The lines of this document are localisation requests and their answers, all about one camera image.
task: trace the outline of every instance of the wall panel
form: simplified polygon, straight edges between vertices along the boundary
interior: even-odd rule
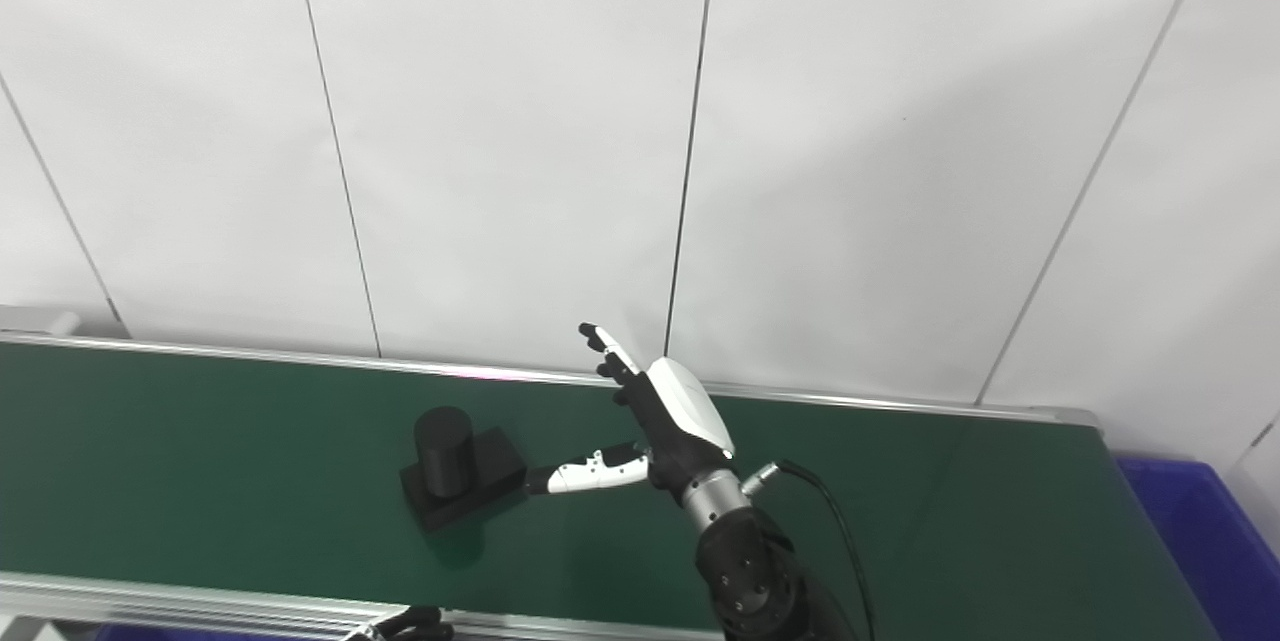
[[[1172,0],[713,0],[672,351],[974,400]]]
[[[385,354],[662,349],[703,0],[312,0]]]
[[[0,18],[0,68],[134,336],[372,353],[303,0]]]
[[[1280,6],[1185,0],[992,383],[1225,470],[1280,386]]]

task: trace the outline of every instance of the robotic arm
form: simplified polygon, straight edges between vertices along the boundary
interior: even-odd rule
[[[554,467],[531,470],[530,494],[608,489],[648,480],[685,509],[699,532],[695,566],[728,641],[856,641],[840,605],[795,558],[772,518],[751,505],[777,464],[739,481],[733,441],[716,404],[689,368],[659,358],[646,368],[603,328],[582,322],[588,345],[604,354],[596,368],[622,386],[648,448],[621,444]]]

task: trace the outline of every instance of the panel seam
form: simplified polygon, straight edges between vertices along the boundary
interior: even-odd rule
[[[128,326],[124,325],[124,319],[120,319],[120,310],[115,306],[115,299],[111,298],[111,293],[106,287],[102,273],[93,261],[93,256],[88,252],[88,244],[84,243],[84,237],[81,234],[79,226],[77,226],[70,210],[67,207],[67,200],[63,198],[63,193],[54,180],[54,173],[49,170],[49,162],[45,161],[45,154],[41,154],[40,145],[36,143],[36,136],[32,134],[31,127],[27,125],[27,118],[23,116],[22,109],[18,107],[18,99],[14,99],[13,90],[9,88],[9,82],[5,81],[3,72],[0,72],[0,91],[4,92],[4,99],[9,102],[9,109],[13,111],[15,120],[18,120],[18,127],[22,131],[23,138],[27,138],[27,146],[31,148],[32,155],[36,156],[36,162],[40,164],[41,173],[45,174],[45,182],[49,184],[49,189],[54,194],[54,200],[56,200],[58,207],[61,210],[63,218],[72,230],[72,235],[76,237],[76,244],[79,246],[84,262],[87,262],[90,271],[93,274],[93,281],[97,283],[97,287],[102,293],[102,298],[106,301],[106,308],[110,310],[111,317],[115,319],[115,322],[119,322],[120,328],[123,328],[124,335],[131,336]]]
[[[329,95],[329,77],[324,70],[324,56],[320,54],[320,36],[316,32],[315,13],[311,12],[311,0],[302,0],[307,8],[307,26],[311,27],[311,45],[316,52],[316,68],[320,70],[320,86],[324,90],[325,113],[329,114],[329,132],[333,136],[333,150],[338,159],[338,173],[342,177],[342,194],[347,202],[347,218],[351,221],[351,239],[356,246],[356,262],[360,264],[360,281],[365,289],[365,305],[369,310],[369,326],[374,334],[374,351],[378,358],[383,358],[383,344],[378,335],[378,319],[374,316],[374,298],[369,293],[369,273],[365,269],[365,252],[360,244],[360,228],[356,223],[356,209],[351,203],[351,186],[347,182],[347,164],[342,157],[342,143],[338,139],[338,123],[334,120],[333,99]]]
[[[991,368],[987,372],[987,377],[984,377],[982,386],[979,386],[978,389],[978,395],[973,400],[973,404],[975,407],[982,406],[983,400],[986,400],[987,392],[991,389],[991,383],[992,380],[995,380],[996,372],[1000,371],[1000,366],[1001,363],[1004,363],[1006,353],[1009,353],[1009,348],[1014,342],[1014,336],[1018,335],[1018,331],[1020,330],[1024,319],[1027,319],[1027,312],[1032,307],[1036,296],[1039,293],[1041,285],[1044,281],[1044,276],[1047,275],[1048,269],[1053,266],[1053,261],[1057,258],[1059,249],[1061,249],[1062,241],[1070,232],[1070,228],[1075,221],[1075,216],[1080,211],[1080,205],[1084,203],[1084,197],[1085,194],[1089,193],[1089,189],[1093,186],[1093,179],[1097,178],[1098,170],[1102,168],[1103,159],[1106,159],[1107,154],[1110,154],[1111,145],[1115,143],[1116,136],[1119,136],[1120,132],[1120,127],[1124,125],[1125,118],[1129,116],[1129,109],[1132,107],[1134,99],[1138,97],[1138,91],[1142,90],[1143,82],[1147,81],[1147,73],[1151,70],[1152,63],[1155,61],[1157,54],[1160,52],[1160,49],[1164,47],[1165,40],[1169,36],[1169,31],[1172,28],[1174,20],[1178,17],[1178,13],[1181,10],[1184,1],[1185,0],[1174,0],[1171,6],[1169,8],[1169,12],[1165,15],[1165,22],[1161,23],[1160,31],[1156,32],[1156,40],[1152,41],[1151,49],[1147,52],[1147,59],[1143,59],[1142,67],[1139,67],[1138,70],[1138,75],[1134,77],[1133,86],[1130,86],[1129,93],[1125,95],[1124,104],[1120,104],[1120,113],[1116,114],[1115,122],[1111,123],[1111,129],[1107,131],[1106,139],[1102,141],[1102,148],[1098,148],[1097,157],[1093,159],[1093,164],[1089,168],[1089,171],[1087,173],[1087,175],[1084,175],[1084,182],[1080,186],[1078,193],[1075,193],[1075,200],[1071,203],[1069,211],[1066,212],[1066,218],[1062,221],[1062,225],[1059,228],[1053,243],[1050,246],[1048,253],[1046,255],[1044,261],[1042,262],[1039,271],[1036,275],[1036,280],[1032,281],[1032,287],[1028,290],[1027,298],[1023,301],[1021,307],[1018,310],[1018,313],[1014,317],[1014,322],[1009,329],[1009,334],[1005,335],[1005,340],[1002,342],[1000,351],[997,351],[996,353],[996,360],[991,365]]]
[[[703,58],[707,52],[707,20],[712,0],[703,0],[701,26],[698,31],[698,63],[694,67],[694,99],[689,113],[689,139],[685,145],[685,178],[680,187],[680,218],[676,223],[676,253],[671,264],[671,293],[667,296],[667,326],[663,331],[662,354],[671,353],[671,325],[676,312],[676,281],[680,278],[680,251],[685,242],[685,209],[689,203],[689,171],[694,162],[694,134],[698,129],[698,99],[703,88]]]

